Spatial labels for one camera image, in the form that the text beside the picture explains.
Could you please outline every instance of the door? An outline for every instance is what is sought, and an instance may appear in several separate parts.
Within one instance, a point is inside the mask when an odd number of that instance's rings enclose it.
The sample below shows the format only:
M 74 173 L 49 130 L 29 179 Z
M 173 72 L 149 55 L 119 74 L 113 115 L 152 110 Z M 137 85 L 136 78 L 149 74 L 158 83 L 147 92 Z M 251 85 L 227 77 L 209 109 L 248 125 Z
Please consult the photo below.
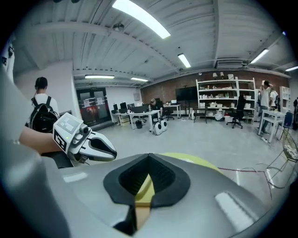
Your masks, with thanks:
M 77 96 L 86 125 L 94 126 L 111 120 L 105 88 L 77 90 Z

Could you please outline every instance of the air vent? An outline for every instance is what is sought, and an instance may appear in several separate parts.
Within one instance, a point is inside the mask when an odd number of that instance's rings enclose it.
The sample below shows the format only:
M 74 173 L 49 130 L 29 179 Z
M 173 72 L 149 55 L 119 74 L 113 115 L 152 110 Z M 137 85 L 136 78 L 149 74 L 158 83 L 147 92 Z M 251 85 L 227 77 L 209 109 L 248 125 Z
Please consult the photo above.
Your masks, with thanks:
M 238 69 L 247 65 L 245 61 L 239 59 L 217 60 L 217 69 Z

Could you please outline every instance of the poster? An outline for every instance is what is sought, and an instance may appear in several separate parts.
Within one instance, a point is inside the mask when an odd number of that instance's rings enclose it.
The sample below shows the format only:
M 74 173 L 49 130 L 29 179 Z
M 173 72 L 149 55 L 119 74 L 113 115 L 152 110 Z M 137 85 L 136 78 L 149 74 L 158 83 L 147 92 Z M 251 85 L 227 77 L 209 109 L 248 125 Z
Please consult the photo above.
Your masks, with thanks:
M 97 105 L 104 104 L 104 100 L 102 98 L 96 98 L 97 99 Z
M 84 100 L 84 107 L 89 107 L 89 106 L 90 106 L 89 99 L 85 99 Z

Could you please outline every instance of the white shirt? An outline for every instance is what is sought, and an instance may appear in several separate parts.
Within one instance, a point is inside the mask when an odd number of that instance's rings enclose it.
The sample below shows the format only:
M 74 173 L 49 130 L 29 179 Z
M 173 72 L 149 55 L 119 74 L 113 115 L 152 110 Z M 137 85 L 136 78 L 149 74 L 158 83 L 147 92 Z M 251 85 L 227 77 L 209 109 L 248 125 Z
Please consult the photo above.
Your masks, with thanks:
M 270 94 L 271 88 L 262 88 L 261 89 L 261 106 L 269 107 L 269 94 Z
M 270 106 L 276 106 L 275 105 L 275 99 L 276 99 L 277 96 L 278 96 L 278 93 L 276 91 L 272 91 L 270 93 L 270 98 L 272 98 L 272 102 L 271 102 Z
M 47 95 L 45 93 L 39 93 L 35 95 L 35 99 L 37 104 L 47 103 Z M 59 116 L 58 105 L 55 99 L 51 98 L 50 106 L 52 107 L 53 111 L 57 113 Z

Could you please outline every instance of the ceiling light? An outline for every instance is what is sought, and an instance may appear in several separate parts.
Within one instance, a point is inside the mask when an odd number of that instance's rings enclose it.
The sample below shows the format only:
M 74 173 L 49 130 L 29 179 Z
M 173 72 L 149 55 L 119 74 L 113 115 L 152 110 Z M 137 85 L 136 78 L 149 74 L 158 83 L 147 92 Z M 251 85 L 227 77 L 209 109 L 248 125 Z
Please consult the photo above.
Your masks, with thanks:
M 178 58 L 182 61 L 182 63 L 185 65 L 185 67 L 190 68 L 190 63 L 188 62 L 187 58 L 184 54 L 179 54 Z
M 170 36 L 170 33 L 153 16 L 133 2 L 129 0 L 117 0 L 112 7 L 144 23 L 162 39 Z
M 288 68 L 288 69 L 286 69 L 286 71 L 288 72 L 288 71 L 292 71 L 292 70 L 295 70 L 295 69 L 298 69 L 298 66 L 295 66 L 295 67 L 292 67 L 292 68 Z
M 262 58 L 264 55 L 266 55 L 268 51 L 269 51 L 268 49 L 264 49 L 256 58 L 254 58 L 251 61 L 251 64 L 256 63 L 260 58 Z
M 138 80 L 138 81 L 142 81 L 142 82 L 147 82 L 147 79 L 139 79 L 139 78 L 131 78 L 132 80 Z
M 85 79 L 113 79 L 114 75 L 85 75 Z

